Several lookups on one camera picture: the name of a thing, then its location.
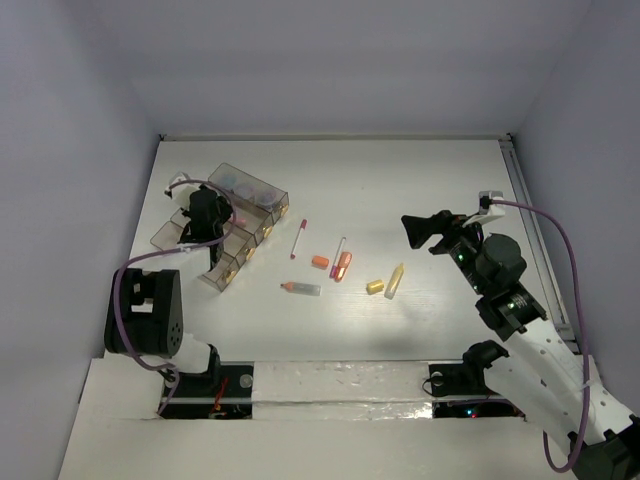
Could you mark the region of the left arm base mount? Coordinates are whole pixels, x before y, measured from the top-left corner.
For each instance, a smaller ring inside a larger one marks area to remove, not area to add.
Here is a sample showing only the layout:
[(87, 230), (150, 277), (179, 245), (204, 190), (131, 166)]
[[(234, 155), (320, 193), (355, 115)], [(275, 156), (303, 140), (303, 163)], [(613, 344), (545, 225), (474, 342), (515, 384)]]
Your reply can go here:
[(181, 373), (170, 399), (165, 386), (160, 417), (176, 420), (248, 420), (253, 413), (254, 364), (222, 362), (209, 346), (209, 364), (201, 373)]

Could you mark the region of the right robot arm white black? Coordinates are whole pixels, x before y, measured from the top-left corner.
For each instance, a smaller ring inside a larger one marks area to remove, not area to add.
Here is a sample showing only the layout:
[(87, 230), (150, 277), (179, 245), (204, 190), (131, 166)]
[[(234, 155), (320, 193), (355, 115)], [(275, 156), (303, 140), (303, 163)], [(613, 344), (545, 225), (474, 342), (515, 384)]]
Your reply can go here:
[(431, 395), (494, 393), (513, 404), (566, 458), (553, 465), (578, 479), (634, 479), (639, 475), (639, 417), (590, 373), (588, 349), (575, 354), (541, 304), (521, 284), (527, 263), (519, 244), (486, 235), (508, 201), (488, 200), (474, 215), (442, 210), (428, 218), (404, 215), (413, 249), (431, 237), (433, 255), (447, 255), (478, 297), (475, 305), (496, 339), (472, 345), (458, 364), (432, 370)]

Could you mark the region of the blue glitter jar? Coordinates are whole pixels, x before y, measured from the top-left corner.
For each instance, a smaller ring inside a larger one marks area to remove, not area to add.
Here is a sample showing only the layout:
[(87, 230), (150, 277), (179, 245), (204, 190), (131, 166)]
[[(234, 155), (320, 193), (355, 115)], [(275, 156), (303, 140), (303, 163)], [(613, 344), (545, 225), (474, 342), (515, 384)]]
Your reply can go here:
[(233, 191), (241, 184), (241, 178), (234, 172), (226, 172), (217, 179), (217, 185), (227, 191)]

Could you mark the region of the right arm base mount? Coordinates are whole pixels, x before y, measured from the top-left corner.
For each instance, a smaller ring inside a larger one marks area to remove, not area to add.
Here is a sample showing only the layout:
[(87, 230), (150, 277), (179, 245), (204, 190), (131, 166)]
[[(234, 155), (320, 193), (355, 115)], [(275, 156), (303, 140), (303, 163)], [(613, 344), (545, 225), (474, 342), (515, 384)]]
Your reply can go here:
[(436, 419), (478, 419), (523, 417), (511, 402), (489, 389), (485, 371), (500, 358), (507, 358), (507, 350), (492, 340), (472, 345), (460, 361), (429, 365), (421, 388), (435, 400)]

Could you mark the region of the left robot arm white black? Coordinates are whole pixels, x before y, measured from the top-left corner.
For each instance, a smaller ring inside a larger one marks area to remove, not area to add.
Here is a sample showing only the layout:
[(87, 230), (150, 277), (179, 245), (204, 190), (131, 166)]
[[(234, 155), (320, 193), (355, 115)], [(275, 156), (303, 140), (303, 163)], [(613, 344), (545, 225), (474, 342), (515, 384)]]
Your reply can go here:
[(174, 180), (165, 193), (187, 224), (174, 247), (132, 257), (116, 270), (104, 344), (175, 384), (186, 370), (174, 360), (185, 333), (182, 287), (218, 265), (236, 210), (227, 193), (205, 180)]

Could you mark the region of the purple glitter jar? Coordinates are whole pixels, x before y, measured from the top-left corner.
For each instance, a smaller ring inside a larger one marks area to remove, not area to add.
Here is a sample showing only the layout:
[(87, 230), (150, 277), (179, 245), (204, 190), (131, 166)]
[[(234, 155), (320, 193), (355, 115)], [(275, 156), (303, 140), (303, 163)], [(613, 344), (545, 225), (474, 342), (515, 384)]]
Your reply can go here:
[(233, 193), (248, 202), (255, 201), (255, 188), (249, 182), (237, 183), (233, 188)]
[(277, 200), (278, 194), (274, 190), (264, 190), (256, 194), (256, 204), (267, 211), (274, 208)]

